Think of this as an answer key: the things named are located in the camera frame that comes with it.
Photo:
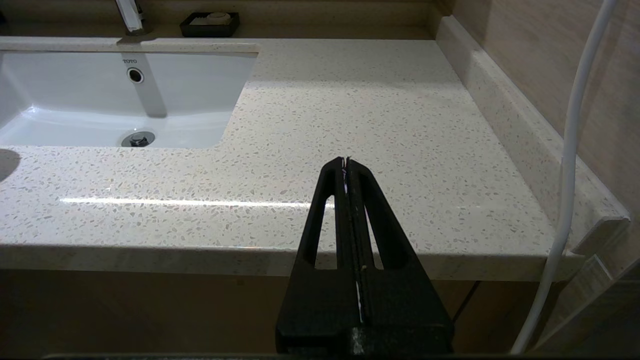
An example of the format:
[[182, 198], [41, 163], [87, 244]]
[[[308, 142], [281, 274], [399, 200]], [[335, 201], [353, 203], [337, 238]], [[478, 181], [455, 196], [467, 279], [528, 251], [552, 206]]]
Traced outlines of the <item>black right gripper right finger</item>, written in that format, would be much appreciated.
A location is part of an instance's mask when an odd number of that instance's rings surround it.
[[454, 325], [372, 171], [346, 161], [358, 259], [352, 354], [451, 354]]

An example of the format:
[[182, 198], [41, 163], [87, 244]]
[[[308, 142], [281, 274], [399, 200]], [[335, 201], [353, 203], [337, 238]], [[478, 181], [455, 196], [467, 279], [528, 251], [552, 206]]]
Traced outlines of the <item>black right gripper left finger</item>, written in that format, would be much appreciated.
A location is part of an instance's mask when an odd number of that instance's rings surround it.
[[[334, 198], [336, 268], [317, 269], [325, 206]], [[345, 191], [345, 159], [325, 164], [311, 200], [294, 266], [275, 326], [281, 354], [337, 354], [361, 323], [355, 241]]]

